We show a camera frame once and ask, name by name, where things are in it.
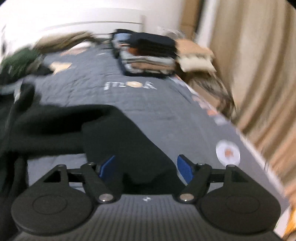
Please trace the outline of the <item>black sweatshirt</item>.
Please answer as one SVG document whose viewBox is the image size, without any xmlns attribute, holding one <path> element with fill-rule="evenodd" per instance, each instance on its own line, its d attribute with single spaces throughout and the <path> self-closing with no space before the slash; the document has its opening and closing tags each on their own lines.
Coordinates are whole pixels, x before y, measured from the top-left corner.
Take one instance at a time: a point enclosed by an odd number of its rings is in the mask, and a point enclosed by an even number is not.
<svg viewBox="0 0 296 241">
<path fill-rule="evenodd" d="M 25 187 L 27 160 L 85 154 L 101 166 L 106 186 L 117 195 L 179 194 L 184 184 L 171 159 L 124 113 L 111 105 L 35 105 L 35 87 L 22 84 L 1 99 L 1 195 Z"/>
</svg>

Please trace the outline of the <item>beige folded garment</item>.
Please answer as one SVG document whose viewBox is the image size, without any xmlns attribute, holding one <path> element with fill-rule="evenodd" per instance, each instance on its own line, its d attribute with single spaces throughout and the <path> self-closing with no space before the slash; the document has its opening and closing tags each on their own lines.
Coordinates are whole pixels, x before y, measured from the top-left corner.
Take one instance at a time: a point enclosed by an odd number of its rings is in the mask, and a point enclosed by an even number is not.
<svg viewBox="0 0 296 241">
<path fill-rule="evenodd" d="M 188 39 L 177 39 L 177 62 L 183 72 L 216 72 L 214 53 Z"/>
</svg>

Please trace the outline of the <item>near folded clothes stack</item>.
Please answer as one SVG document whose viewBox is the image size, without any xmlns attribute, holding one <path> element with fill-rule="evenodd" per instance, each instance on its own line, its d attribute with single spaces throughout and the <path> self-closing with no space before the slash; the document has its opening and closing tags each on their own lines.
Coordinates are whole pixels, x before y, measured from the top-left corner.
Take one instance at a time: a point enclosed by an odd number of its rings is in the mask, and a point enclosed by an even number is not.
<svg viewBox="0 0 296 241">
<path fill-rule="evenodd" d="M 163 78 L 175 71 L 177 48 L 170 37 L 118 29 L 111 46 L 126 76 Z"/>
</svg>

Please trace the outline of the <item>beige curtain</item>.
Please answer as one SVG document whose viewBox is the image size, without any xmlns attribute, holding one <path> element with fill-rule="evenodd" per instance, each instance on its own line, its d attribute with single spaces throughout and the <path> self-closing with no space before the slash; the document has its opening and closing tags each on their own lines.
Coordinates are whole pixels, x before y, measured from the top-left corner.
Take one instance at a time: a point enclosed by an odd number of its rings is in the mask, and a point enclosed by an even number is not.
<svg viewBox="0 0 296 241">
<path fill-rule="evenodd" d="M 284 184 L 295 181 L 295 8 L 221 1 L 211 42 L 232 95 L 231 121 Z"/>
</svg>

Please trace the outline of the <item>grey quilted bedspread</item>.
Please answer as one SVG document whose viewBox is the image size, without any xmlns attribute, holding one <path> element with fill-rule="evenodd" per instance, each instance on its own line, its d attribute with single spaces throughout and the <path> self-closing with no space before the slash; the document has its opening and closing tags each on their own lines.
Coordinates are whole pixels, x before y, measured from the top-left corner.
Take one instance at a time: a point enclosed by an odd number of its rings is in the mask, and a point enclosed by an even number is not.
<svg viewBox="0 0 296 241">
<path fill-rule="evenodd" d="M 77 55 L 49 54 L 44 61 L 69 67 L 54 75 L 25 78 L 36 87 L 37 103 L 114 105 L 172 161 L 183 154 L 213 168 L 236 164 L 276 197 L 282 210 L 288 208 L 282 186 L 264 170 L 262 158 L 229 121 L 178 78 L 124 76 L 112 51 L 102 46 Z"/>
</svg>

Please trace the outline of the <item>folded brown blanket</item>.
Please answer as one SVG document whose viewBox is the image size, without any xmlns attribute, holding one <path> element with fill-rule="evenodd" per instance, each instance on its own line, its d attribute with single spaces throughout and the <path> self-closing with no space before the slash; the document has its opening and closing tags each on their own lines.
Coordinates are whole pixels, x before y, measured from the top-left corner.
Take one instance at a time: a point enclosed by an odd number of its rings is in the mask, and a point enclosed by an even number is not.
<svg viewBox="0 0 296 241">
<path fill-rule="evenodd" d="M 34 45 L 34 49 L 42 54 L 63 51 L 84 41 L 97 42 L 98 39 L 87 31 L 42 37 Z"/>
</svg>

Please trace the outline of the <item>white headboard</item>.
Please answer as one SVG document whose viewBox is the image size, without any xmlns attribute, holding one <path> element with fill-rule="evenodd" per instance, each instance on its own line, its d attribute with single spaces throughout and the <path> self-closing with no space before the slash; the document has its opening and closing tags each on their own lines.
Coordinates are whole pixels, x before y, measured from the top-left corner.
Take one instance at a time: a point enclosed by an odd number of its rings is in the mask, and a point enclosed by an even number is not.
<svg viewBox="0 0 296 241">
<path fill-rule="evenodd" d="M 2 32 L 7 39 L 18 35 L 37 39 L 46 35 L 80 31 L 104 36 L 117 29 L 138 32 L 143 28 L 144 14 L 137 9 L 107 8 L 98 11 L 67 9 L 7 19 Z"/>
</svg>

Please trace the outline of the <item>dark green garment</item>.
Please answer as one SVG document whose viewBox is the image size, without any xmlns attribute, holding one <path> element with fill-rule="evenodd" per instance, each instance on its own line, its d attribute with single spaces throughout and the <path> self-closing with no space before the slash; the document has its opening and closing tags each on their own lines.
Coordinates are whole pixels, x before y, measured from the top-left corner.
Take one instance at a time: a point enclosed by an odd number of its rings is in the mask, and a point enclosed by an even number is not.
<svg viewBox="0 0 296 241">
<path fill-rule="evenodd" d="M 42 62 L 43 56 L 38 50 L 25 47 L 2 60 L 1 73 L 9 80 L 17 80 L 29 73 L 31 65 L 38 68 Z"/>
</svg>

